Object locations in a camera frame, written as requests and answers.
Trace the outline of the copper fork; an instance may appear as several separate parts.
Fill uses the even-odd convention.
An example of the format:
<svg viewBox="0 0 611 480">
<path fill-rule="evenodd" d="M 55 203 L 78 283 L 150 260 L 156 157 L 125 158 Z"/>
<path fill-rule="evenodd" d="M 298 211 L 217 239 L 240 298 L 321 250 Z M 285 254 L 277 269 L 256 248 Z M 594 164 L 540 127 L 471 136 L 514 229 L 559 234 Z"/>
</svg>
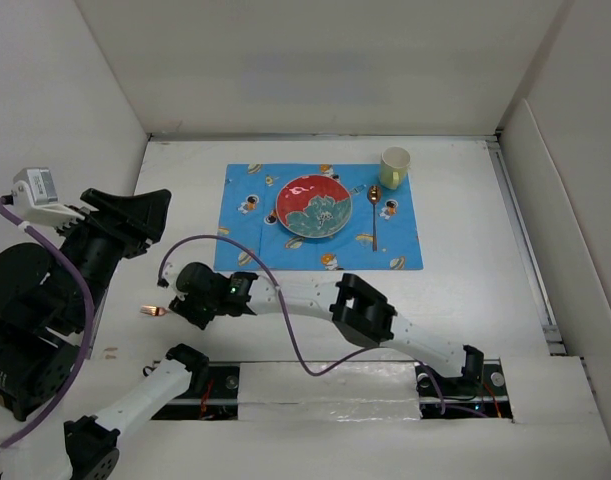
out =
<svg viewBox="0 0 611 480">
<path fill-rule="evenodd" d="M 139 313 L 151 317 L 162 317 L 170 313 L 168 308 L 154 305 L 143 305 L 139 309 Z"/>
</svg>

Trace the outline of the blue space-print cloth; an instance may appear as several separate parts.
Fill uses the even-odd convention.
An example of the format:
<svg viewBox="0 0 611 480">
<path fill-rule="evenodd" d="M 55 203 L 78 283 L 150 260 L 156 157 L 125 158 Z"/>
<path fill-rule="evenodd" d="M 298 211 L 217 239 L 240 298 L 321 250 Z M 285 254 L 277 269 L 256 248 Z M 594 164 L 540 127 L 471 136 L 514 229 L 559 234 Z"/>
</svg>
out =
<svg viewBox="0 0 611 480">
<path fill-rule="evenodd" d="M 338 180 L 352 195 L 352 215 L 338 233 L 305 239 L 278 220 L 278 192 L 304 175 Z M 216 247 L 219 270 L 420 270 L 423 267 L 411 187 L 383 190 L 377 206 L 377 251 L 372 250 L 372 206 L 367 191 L 378 180 L 374 164 L 230 164 L 218 221 L 227 243 Z"/>
</svg>

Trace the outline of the red and teal plate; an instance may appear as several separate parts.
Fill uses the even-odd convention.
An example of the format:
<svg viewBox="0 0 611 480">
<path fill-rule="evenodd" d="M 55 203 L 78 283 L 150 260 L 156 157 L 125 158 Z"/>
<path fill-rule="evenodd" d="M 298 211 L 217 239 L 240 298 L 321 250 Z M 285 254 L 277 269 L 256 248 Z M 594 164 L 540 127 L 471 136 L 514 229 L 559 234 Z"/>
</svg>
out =
<svg viewBox="0 0 611 480">
<path fill-rule="evenodd" d="M 338 233 L 348 224 L 352 209 L 352 195 L 346 187 L 331 177 L 314 174 L 289 181 L 275 203 L 279 222 L 305 239 Z"/>
</svg>

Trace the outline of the copper spoon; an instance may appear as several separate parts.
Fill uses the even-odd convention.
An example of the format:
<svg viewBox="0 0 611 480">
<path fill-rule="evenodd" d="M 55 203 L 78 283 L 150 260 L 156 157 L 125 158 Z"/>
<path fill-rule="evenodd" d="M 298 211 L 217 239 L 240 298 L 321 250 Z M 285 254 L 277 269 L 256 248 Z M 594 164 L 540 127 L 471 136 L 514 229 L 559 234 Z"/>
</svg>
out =
<svg viewBox="0 0 611 480">
<path fill-rule="evenodd" d="M 372 250 L 377 251 L 377 206 L 381 199 L 381 188 L 378 185 L 371 185 L 367 191 L 367 198 L 372 206 Z"/>
</svg>

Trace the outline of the pale yellow mug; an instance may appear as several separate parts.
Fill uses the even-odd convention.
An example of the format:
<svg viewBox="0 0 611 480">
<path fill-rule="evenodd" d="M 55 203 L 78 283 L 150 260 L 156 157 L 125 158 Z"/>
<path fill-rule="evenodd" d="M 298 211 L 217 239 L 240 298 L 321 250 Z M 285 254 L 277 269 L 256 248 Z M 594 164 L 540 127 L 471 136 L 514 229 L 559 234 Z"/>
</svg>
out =
<svg viewBox="0 0 611 480">
<path fill-rule="evenodd" d="M 396 190 L 406 179 L 411 163 L 410 153 L 398 146 L 389 147 L 381 154 L 379 182 L 390 190 Z"/>
</svg>

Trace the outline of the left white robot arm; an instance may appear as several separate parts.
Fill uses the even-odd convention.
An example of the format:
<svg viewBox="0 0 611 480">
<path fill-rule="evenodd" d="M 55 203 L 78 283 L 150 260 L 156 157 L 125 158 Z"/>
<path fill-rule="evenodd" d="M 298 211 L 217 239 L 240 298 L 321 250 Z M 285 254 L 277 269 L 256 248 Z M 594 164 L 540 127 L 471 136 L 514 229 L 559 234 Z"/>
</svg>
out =
<svg viewBox="0 0 611 480">
<path fill-rule="evenodd" d="M 4 479 L 105 479 L 126 438 L 170 400 L 207 387 L 208 358 L 180 344 L 116 404 L 63 419 L 115 270 L 161 239 L 171 195 L 89 189 L 83 199 L 83 209 L 37 206 L 22 184 L 0 197 L 0 215 L 29 236 L 0 253 L 0 409 L 11 415 L 0 423 Z"/>
</svg>

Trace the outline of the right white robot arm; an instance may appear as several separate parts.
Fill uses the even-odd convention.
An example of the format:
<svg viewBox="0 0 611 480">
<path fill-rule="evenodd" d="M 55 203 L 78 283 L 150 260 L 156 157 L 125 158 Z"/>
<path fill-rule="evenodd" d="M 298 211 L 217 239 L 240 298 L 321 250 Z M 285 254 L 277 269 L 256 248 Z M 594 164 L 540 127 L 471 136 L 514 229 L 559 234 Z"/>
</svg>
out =
<svg viewBox="0 0 611 480">
<path fill-rule="evenodd" d="M 176 296 L 169 308 L 205 329 L 217 317 L 283 313 L 331 322 L 361 349 L 389 348 L 423 363 L 447 395 L 469 396 L 484 379 L 484 354 L 434 334 L 400 315 L 387 297 L 355 274 L 336 282 L 279 285 L 269 275 L 217 273 L 192 262 L 168 266 L 157 284 Z"/>
</svg>

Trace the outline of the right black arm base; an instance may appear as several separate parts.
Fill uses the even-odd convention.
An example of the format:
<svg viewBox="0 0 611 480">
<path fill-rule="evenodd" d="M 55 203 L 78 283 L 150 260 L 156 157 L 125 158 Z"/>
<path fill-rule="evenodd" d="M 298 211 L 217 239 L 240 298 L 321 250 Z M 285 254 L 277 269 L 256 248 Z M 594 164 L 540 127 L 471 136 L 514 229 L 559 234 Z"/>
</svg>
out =
<svg viewBox="0 0 611 480">
<path fill-rule="evenodd" d="M 415 363 L 416 391 L 422 420 L 513 419 L 507 383 L 499 359 L 485 360 L 480 383 L 459 387 Z"/>
</svg>

